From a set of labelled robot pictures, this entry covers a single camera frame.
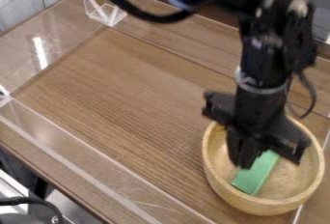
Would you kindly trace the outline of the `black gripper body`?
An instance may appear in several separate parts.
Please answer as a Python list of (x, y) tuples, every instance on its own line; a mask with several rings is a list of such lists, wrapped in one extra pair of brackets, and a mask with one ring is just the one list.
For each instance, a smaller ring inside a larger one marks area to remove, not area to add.
[(262, 139), (268, 150), (301, 164), (312, 145), (308, 134), (285, 113), (292, 78), (273, 89), (238, 84), (234, 95), (206, 91), (202, 114), (226, 129), (233, 127), (245, 137)]

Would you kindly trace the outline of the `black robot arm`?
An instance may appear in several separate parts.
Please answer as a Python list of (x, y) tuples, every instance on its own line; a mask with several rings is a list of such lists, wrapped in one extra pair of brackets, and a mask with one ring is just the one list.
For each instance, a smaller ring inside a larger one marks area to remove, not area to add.
[(249, 169), (268, 150), (298, 164), (312, 139), (286, 116), (288, 95), (298, 78), (317, 101), (305, 74), (317, 57), (313, 0), (167, 0), (178, 11), (163, 15), (143, 11), (130, 0), (110, 1), (137, 18), (157, 23), (189, 18), (203, 5), (238, 16), (237, 92), (207, 91), (202, 114), (228, 129), (229, 158), (238, 167)]

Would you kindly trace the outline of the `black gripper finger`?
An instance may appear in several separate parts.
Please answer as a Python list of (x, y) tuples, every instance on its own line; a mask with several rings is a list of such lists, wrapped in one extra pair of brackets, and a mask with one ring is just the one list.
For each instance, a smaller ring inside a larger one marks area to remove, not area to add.
[(240, 167), (242, 169), (250, 169), (256, 159), (261, 156), (268, 149), (268, 144), (262, 139), (254, 137), (245, 137), (241, 142), (240, 149)]
[(245, 166), (245, 156), (242, 155), (242, 144), (245, 136), (233, 128), (228, 129), (228, 148), (230, 160), (238, 167)]

